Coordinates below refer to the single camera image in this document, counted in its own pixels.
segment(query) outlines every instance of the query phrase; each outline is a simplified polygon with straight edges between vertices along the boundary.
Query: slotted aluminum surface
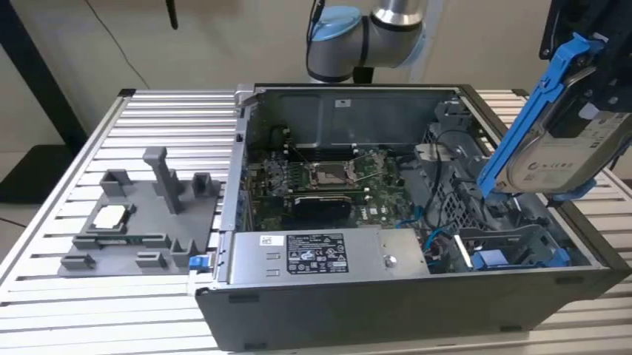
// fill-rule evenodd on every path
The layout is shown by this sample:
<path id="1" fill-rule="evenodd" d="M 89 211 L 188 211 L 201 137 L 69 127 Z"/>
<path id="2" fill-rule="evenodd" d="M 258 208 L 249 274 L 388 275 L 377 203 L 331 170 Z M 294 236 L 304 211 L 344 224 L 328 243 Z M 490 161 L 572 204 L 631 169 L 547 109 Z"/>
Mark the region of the slotted aluminum surface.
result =
<path id="1" fill-rule="evenodd" d="M 511 124 L 524 99 L 510 90 L 480 93 Z M 125 167 L 133 179 L 151 179 L 143 147 L 166 145 L 169 165 L 182 178 L 205 171 L 225 180 L 233 128 L 232 92 L 138 91 L 117 101 L 85 159 L 70 168 L 0 266 L 0 354 L 224 354 L 188 296 L 186 276 L 61 279 L 55 274 L 71 235 L 101 195 L 102 172 Z M 632 263 L 632 193 L 610 171 L 598 180 L 578 206 Z M 296 354 L 395 353 L 632 354 L 632 279 L 600 299 L 570 304 L 530 333 L 301 349 Z"/>

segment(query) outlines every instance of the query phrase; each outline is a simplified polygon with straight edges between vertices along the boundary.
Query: circuit board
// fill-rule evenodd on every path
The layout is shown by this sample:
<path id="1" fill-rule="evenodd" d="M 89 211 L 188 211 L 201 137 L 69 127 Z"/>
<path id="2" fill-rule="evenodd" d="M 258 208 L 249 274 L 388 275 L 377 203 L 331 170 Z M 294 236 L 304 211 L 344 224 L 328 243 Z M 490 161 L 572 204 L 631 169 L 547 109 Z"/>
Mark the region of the circuit board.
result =
<path id="1" fill-rule="evenodd" d="M 322 206 L 343 210 L 345 218 L 324 222 L 328 228 L 395 228 L 413 215 L 396 159 L 381 149 L 361 150 L 348 161 L 288 162 L 277 157 L 252 164 L 249 170 L 257 231 L 314 228 L 293 220 L 301 214 L 300 203 L 310 203 L 302 208 L 316 210 L 316 216 Z"/>

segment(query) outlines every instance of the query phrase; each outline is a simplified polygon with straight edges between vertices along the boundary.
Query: black stand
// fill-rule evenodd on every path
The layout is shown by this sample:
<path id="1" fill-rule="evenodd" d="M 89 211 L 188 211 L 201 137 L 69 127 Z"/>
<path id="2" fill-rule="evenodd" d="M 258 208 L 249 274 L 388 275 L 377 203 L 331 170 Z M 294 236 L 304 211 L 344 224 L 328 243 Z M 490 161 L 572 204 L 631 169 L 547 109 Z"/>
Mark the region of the black stand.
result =
<path id="1" fill-rule="evenodd" d="M 10 0 L 0 0 L 0 44 L 66 146 L 35 146 L 0 183 L 0 202 L 42 203 L 87 136 Z"/>

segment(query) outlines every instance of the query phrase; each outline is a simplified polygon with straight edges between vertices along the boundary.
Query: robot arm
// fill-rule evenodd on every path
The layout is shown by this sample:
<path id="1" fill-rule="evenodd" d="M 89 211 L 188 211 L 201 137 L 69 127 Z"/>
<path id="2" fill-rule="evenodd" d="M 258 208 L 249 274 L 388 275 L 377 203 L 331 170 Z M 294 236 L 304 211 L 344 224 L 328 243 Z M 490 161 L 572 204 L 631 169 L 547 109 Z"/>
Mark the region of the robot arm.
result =
<path id="1" fill-rule="evenodd" d="M 579 198 L 626 151 L 631 16 L 631 1 L 554 1 L 540 53 L 551 65 L 479 176 L 486 197 L 543 192 L 555 200 Z"/>
<path id="2" fill-rule="evenodd" d="M 324 6 L 317 0 L 308 34 L 314 81 L 339 83 L 359 68 L 397 67 L 416 59 L 424 45 L 420 0 L 380 0 L 369 16 L 356 7 Z"/>

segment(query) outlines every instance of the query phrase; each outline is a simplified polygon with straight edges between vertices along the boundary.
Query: power supply label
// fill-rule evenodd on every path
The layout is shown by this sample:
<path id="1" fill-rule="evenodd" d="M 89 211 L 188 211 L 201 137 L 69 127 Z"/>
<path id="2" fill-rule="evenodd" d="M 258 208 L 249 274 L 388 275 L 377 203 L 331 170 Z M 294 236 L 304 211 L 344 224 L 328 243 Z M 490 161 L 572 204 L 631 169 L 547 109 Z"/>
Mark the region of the power supply label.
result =
<path id="1" fill-rule="evenodd" d="M 286 245 L 293 275 L 349 272 L 343 233 L 289 235 Z"/>

